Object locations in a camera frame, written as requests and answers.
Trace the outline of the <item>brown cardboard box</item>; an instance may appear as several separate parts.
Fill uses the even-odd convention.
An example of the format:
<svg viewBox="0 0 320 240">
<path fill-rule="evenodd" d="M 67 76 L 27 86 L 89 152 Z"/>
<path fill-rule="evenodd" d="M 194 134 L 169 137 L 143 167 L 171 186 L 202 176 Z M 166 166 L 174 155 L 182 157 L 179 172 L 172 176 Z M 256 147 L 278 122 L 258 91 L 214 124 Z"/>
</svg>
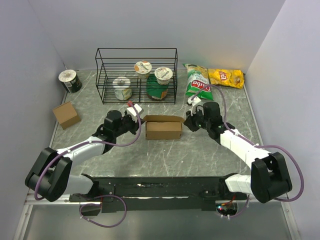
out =
<svg viewBox="0 0 320 240">
<path fill-rule="evenodd" d="M 182 136 L 184 119 L 174 115 L 146 115 L 145 138 L 147 140 L 178 140 Z"/>
</svg>

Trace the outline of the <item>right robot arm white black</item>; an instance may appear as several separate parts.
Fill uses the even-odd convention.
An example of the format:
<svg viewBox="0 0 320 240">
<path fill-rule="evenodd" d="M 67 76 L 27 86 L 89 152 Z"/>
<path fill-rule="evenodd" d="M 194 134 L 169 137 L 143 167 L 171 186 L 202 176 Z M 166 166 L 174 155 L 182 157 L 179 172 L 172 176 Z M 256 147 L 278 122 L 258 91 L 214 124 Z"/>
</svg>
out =
<svg viewBox="0 0 320 240">
<path fill-rule="evenodd" d="M 233 125 L 224 123 L 217 102 L 202 103 L 200 98 L 190 97 L 187 104 L 191 108 L 186 112 L 184 125 L 192 132 L 206 130 L 211 139 L 233 152 L 250 168 L 249 175 L 233 173 L 220 179 L 218 193 L 223 199 L 243 193 L 267 203 L 292 190 L 286 160 L 281 153 L 271 153 L 244 140 Z"/>
</svg>

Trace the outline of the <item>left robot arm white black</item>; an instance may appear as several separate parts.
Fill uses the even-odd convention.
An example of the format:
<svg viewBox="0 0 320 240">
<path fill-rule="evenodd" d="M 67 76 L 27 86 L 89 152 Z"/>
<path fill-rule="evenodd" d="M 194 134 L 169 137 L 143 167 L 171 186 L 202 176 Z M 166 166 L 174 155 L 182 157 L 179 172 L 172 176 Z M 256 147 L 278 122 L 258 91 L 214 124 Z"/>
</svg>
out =
<svg viewBox="0 0 320 240">
<path fill-rule="evenodd" d="M 57 150 L 44 148 L 25 179 L 25 185 L 34 191 L 35 200 L 54 202 L 64 194 L 81 194 L 87 201 L 94 201 L 99 195 L 99 188 L 90 176 L 71 175 L 72 167 L 103 155 L 112 147 L 120 147 L 117 138 L 127 132 L 139 137 L 142 113 L 143 109 L 138 104 L 128 107 L 124 113 L 111 110 L 88 139 Z"/>
</svg>

